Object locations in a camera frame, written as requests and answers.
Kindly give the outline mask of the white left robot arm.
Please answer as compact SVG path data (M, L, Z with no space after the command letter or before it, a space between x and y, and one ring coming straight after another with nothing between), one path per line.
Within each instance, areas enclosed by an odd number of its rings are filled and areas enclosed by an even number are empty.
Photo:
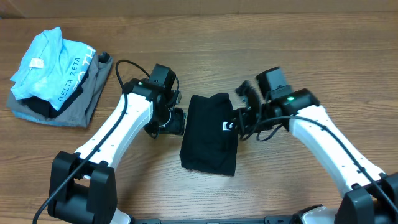
M157 64L147 78L122 83L111 116L74 153L61 151L52 162L49 197L42 210L68 223L130 224L135 219L118 208L116 169L140 130L150 137L183 135L185 113L176 108L179 80Z

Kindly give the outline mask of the black t-shirt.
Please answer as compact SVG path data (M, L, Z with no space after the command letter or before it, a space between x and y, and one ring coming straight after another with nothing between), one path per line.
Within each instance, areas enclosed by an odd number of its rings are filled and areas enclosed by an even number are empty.
M227 93L193 95L180 150L181 166L211 174L234 176L237 133L226 127L233 106Z

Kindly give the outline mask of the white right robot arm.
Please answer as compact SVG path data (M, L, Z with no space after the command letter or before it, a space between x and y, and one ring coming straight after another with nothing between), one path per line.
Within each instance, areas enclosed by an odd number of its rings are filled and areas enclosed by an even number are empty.
M245 102L227 125L245 141L263 131L285 128L315 156L341 196L336 209L314 205L293 214L290 223L397 223L397 174L374 165L335 126L308 89L293 90L282 69L256 76L261 94L244 81L235 90Z

